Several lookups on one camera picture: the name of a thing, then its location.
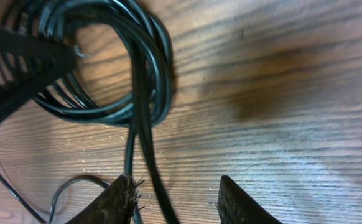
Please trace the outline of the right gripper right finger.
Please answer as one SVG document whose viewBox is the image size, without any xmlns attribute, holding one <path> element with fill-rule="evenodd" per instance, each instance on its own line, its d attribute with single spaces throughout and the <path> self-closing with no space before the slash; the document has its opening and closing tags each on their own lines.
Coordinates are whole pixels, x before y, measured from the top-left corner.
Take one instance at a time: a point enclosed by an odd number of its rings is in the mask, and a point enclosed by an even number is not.
<svg viewBox="0 0 362 224">
<path fill-rule="evenodd" d="M 216 207 L 221 224 L 281 224 L 227 175 L 221 177 Z"/>
</svg>

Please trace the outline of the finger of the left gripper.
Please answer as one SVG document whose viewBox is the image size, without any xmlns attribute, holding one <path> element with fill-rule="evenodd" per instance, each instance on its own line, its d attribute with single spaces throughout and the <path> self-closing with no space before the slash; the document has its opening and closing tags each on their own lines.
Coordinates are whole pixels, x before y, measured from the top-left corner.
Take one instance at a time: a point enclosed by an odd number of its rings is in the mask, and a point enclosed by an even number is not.
<svg viewBox="0 0 362 224">
<path fill-rule="evenodd" d="M 0 123 L 76 64 L 71 47 L 0 29 Z"/>
</svg>

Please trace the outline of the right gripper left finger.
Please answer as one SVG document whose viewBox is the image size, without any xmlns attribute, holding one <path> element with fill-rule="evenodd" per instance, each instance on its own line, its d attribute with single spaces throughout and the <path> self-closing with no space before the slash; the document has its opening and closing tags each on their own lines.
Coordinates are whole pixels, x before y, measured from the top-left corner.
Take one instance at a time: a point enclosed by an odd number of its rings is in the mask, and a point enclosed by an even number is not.
<svg viewBox="0 0 362 224">
<path fill-rule="evenodd" d="M 130 224 L 142 223 L 137 187 L 144 181 L 120 175 L 84 210 L 67 224 Z"/>
</svg>

